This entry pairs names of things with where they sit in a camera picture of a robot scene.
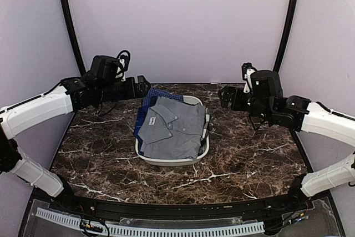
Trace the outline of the white laundry basket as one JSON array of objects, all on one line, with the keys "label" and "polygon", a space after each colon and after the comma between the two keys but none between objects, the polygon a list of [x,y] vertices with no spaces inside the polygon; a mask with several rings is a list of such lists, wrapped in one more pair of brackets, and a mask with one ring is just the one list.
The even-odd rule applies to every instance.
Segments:
[{"label": "white laundry basket", "polygon": [[[194,96],[190,96],[190,95],[184,95],[184,103],[187,104],[202,104],[202,101]],[[146,161],[147,163],[151,164],[151,165],[158,165],[158,166],[165,166],[165,167],[177,167],[177,166],[183,166],[183,165],[191,165],[191,164],[195,164],[198,163],[209,151],[209,147],[208,150],[206,151],[206,153],[204,153],[202,156],[197,156],[196,159],[181,159],[181,160],[161,160],[161,159],[152,159],[152,158],[147,158],[143,155],[139,155],[138,154],[138,141],[137,139],[135,139],[135,151],[136,154],[143,159],[144,161]]]}]

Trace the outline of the grey long sleeve shirt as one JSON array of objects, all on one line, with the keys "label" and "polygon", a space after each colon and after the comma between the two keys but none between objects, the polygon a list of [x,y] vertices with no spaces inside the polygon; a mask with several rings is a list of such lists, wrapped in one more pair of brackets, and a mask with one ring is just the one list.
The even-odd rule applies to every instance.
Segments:
[{"label": "grey long sleeve shirt", "polygon": [[157,97],[138,132],[143,156],[161,160],[196,159],[201,147],[206,108]]}]

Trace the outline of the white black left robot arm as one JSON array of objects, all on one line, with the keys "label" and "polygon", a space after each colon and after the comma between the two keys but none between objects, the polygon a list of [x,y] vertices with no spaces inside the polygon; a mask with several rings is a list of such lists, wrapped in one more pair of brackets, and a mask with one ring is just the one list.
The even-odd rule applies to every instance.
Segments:
[{"label": "white black left robot arm", "polygon": [[64,179],[26,155],[15,137],[52,118],[75,113],[88,106],[98,108],[105,102],[143,98],[151,85],[137,78],[97,78],[91,73],[66,78],[51,90],[12,106],[1,108],[1,172],[12,173],[52,198],[67,213],[78,208],[78,199]]}]

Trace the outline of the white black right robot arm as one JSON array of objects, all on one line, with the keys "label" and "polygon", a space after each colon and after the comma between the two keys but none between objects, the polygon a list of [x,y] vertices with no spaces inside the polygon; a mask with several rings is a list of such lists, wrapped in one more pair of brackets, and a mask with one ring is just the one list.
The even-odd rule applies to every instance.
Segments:
[{"label": "white black right robot arm", "polygon": [[[248,112],[269,126],[279,125],[295,132],[315,133],[354,146],[354,117],[335,112],[320,102],[282,93],[265,96],[256,91],[225,86],[218,92],[221,106]],[[306,198],[343,184],[354,185],[354,154],[318,170],[297,176],[284,197],[283,207],[295,211]]]}]

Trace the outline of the blue small-check shirt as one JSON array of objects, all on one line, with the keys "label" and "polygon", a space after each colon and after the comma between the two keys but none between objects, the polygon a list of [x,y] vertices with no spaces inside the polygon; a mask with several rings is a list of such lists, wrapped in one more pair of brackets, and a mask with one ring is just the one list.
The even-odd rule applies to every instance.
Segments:
[{"label": "blue small-check shirt", "polygon": [[143,99],[143,106],[152,106],[156,103],[158,97],[165,97],[179,102],[184,101],[184,97],[178,94],[171,94],[165,90],[151,88]]}]

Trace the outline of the blue plaid shirt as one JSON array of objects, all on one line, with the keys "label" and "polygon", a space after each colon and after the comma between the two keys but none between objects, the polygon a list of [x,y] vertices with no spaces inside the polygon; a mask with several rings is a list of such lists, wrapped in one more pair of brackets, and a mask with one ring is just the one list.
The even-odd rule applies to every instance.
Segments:
[{"label": "blue plaid shirt", "polygon": [[138,141],[138,154],[139,155],[144,155],[144,152],[141,151],[141,147],[142,147],[143,141],[139,137],[138,133],[139,133],[139,130],[140,130],[140,128],[142,127],[142,125],[144,123],[144,120],[146,118],[148,109],[155,105],[156,100],[157,100],[157,97],[152,97],[146,105],[143,105],[142,107],[140,107],[138,109],[138,113],[137,113],[136,121],[135,121],[134,137]]}]

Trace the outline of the black white checked shirt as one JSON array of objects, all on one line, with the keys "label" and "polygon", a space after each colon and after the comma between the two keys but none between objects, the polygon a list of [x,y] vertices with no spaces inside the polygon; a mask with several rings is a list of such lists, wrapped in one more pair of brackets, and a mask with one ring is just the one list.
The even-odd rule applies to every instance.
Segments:
[{"label": "black white checked shirt", "polygon": [[206,151],[208,150],[209,147],[209,129],[210,129],[210,115],[206,114],[205,116],[205,123],[202,131],[202,137],[201,137],[201,146],[199,149],[198,156],[202,156]]}]

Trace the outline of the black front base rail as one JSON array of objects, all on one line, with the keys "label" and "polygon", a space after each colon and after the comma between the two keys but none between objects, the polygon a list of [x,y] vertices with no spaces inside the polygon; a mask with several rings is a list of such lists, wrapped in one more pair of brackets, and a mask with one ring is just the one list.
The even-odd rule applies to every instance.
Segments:
[{"label": "black front base rail", "polygon": [[304,210],[307,215],[316,215],[320,212],[332,218],[336,213],[333,199],[328,191],[304,201],[291,199],[288,195],[279,195],[265,199],[201,205],[131,204],[82,196],[75,196],[74,200],[77,204],[75,212],[79,215],[107,221],[119,221],[122,218],[207,220],[238,216],[243,220],[281,221],[283,215],[301,210]]}]

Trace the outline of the black left frame post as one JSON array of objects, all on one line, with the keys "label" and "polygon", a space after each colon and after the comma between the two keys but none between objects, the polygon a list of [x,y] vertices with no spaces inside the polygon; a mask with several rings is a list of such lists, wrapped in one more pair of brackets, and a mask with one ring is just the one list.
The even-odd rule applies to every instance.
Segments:
[{"label": "black left frame post", "polygon": [[74,23],[72,19],[72,14],[69,6],[69,0],[60,0],[61,6],[62,6],[62,12],[64,16],[64,21],[69,37],[69,41],[72,47],[72,51],[74,54],[75,62],[78,67],[78,71],[81,75],[83,75],[86,72],[85,66],[84,66],[84,61],[82,58],[82,54],[79,48],[79,43],[77,40],[77,35],[75,32],[74,28]]}]

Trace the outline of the black frame post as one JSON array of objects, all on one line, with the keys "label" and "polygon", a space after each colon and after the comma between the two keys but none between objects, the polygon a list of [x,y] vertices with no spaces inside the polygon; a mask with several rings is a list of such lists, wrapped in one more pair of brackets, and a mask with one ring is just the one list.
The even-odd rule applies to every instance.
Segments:
[{"label": "black frame post", "polygon": [[283,59],[285,56],[285,52],[286,52],[286,48],[287,48],[287,44],[288,44],[288,39],[289,39],[290,33],[291,33],[293,18],[295,15],[296,4],[297,4],[297,0],[289,0],[286,18],[285,18],[285,24],[284,24],[282,36],[280,39],[280,45],[279,45],[277,56],[276,56],[275,63],[273,66],[273,71],[275,71],[277,73],[279,73],[281,70],[282,62],[283,62]]},{"label": "black frame post", "polygon": [[62,12],[64,16],[64,21],[69,37],[69,41],[72,47],[72,51],[74,54],[75,62],[78,67],[78,71],[81,75],[83,75],[86,72],[85,66],[84,66],[84,61],[82,58],[82,54],[79,48],[79,43],[77,40],[77,35],[75,32],[74,28],[74,23],[72,19],[72,14],[69,6],[69,0],[60,0],[61,6],[62,6]]}]

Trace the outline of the black right frame post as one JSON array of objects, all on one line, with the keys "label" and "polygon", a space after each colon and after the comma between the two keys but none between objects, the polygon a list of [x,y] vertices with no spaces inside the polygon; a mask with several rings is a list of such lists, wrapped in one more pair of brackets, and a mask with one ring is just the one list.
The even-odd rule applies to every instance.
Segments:
[{"label": "black right frame post", "polygon": [[275,63],[273,66],[273,71],[275,71],[277,73],[279,73],[281,70],[282,62],[283,62],[283,59],[285,56],[285,52],[286,52],[286,48],[287,48],[287,44],[288,44],[288,39],[289,39],[290,33],[291,33],[293,18],[295,15],[296,4],[297,4],[297,0],[289,0],[286,18],[285,18],[285,24],[284,24],[282,36],[280,39],[280,45],[279,45],[277,56],[276,56]]}]

